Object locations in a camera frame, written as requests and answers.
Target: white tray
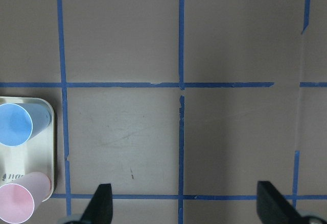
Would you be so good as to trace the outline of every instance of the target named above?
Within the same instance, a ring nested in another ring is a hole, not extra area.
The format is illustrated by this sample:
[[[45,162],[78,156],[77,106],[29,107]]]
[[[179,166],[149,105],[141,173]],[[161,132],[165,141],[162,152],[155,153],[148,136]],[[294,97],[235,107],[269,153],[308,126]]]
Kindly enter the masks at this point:
[[[3,103],[34,103],[44,106],[51,115],[50,124],[42,132],[20,146],[0,144],[0,186],[34,171],[46,174],[51,180],[51,191],[43,201],[50,198],[54,191],[54,127],[55,113],[51,105],[40,98],[0,96]]]

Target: cup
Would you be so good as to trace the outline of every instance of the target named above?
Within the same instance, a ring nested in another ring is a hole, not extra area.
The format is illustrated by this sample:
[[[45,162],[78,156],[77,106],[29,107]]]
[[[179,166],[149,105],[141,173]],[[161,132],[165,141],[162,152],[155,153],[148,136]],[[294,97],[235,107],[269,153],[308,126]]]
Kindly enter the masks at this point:
[[[27,221],[51,192],[50,179],[29,173],[0,187],[0,219],[12,224]]]
[[[40,104],[1,104],[0,143],[6,146],[22,145],[44,130],[50,120],[50,113]]]

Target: logo on tray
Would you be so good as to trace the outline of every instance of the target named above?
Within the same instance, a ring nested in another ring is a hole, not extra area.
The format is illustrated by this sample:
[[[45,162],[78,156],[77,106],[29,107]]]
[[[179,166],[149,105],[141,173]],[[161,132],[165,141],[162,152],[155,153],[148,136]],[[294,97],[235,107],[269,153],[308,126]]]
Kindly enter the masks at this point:
[[[19,174],[4,174],[3,176],[2,176],[2,181],[4,182],[4,181],[13,181],[13,180],[16,180],[16,179],[18,179],[18,178],[21,178],[23,175],[19,175]]]

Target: black object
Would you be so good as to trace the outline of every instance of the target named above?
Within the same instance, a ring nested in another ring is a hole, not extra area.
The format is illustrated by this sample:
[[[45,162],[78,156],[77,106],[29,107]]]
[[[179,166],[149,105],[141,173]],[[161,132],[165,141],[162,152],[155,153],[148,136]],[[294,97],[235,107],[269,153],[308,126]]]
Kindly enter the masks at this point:
[[[91,202],[86,207],[80,220],[66,224],[110,224],[112,221],[111,184],[98,186]]]
[[[327,224],[319,217],[301,217],[268,181],[258,182],[256,195],[256,211],[263,224]]]

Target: tray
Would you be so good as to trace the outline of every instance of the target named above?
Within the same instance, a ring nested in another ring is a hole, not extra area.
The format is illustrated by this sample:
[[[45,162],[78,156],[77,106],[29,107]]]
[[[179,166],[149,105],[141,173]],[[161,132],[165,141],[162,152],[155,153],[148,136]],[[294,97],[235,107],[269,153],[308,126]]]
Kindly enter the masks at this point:
[[[0,96],[0,104],[3,103],[40,104],[50,113],[48,127],[23,145],[12,147],[0,144],[0,186],[34,171],[42,172],[51,180],[50,194],[44,202],[54,191],[54,110],[47,101],[40,98]]]

